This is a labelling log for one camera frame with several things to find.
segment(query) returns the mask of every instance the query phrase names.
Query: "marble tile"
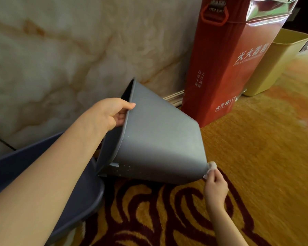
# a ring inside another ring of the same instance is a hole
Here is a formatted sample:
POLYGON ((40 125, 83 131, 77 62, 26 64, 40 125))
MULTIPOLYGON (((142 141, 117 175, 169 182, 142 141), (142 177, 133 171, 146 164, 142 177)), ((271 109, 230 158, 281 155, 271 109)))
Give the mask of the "marble tile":
POLYGON ((162 97, 181 91, 200 4, 0 0, 0 137, 21 148, 64 130, 133 76, 162 97))

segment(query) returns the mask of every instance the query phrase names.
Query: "floor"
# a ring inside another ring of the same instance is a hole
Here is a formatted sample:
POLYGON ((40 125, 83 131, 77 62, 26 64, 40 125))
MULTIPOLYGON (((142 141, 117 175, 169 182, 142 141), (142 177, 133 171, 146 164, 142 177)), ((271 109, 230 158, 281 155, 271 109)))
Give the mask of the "floor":
MULTIPOLYGON (((249 245, 308 246, 308 50, 202 136, 208 161, 228 181, 226 210, 249 245)), ((203 186, 107 178, 104 207, 55 246, 216 245, 203 186)))

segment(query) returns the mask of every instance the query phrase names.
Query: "red fire extinguisher box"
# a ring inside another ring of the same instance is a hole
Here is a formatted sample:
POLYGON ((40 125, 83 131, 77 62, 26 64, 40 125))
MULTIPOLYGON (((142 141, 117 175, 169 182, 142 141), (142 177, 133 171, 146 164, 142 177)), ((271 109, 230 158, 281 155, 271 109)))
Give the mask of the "red fire extinguisher box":
POLYGON ((181 110, 200 127, 230 112, 295 4, 202 0, 181 110))

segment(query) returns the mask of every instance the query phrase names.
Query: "yellow carpet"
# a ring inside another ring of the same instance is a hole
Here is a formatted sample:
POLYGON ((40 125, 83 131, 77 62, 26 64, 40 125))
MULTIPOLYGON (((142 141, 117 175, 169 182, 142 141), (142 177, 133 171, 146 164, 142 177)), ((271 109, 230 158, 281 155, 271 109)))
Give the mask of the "yellow carpet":
MULTIPOLYGON (((241 97, 202 129, 228 180, 226 209, 249 245, 308 246, 308 50, 270 90, 241 97)), ((105 205, 61 245, 216 245, 204 181, 185 186, 107 178, 105 205)))

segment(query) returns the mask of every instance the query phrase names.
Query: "handle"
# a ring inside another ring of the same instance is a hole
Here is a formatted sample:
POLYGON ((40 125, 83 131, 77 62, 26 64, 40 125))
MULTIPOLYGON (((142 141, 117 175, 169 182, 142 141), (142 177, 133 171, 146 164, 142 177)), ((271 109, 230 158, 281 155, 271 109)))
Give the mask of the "handle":
POLYGON ((205 23, 205 24, 209 24, 209 25, 214 25, 214 26, 223 26, 228 18, 229 18, 229 12, 228 12, 228 9, 227 7, 225 6, 224 7, 224 13, 225 13, 225 19, 222 21, 222 22, 214 22, 212 20, 207 20, 204 18, 204 12, 208 9, 209 7, 209 4, 207 4, 200 12, 200 15, 201 15, 201 20, 205 23))

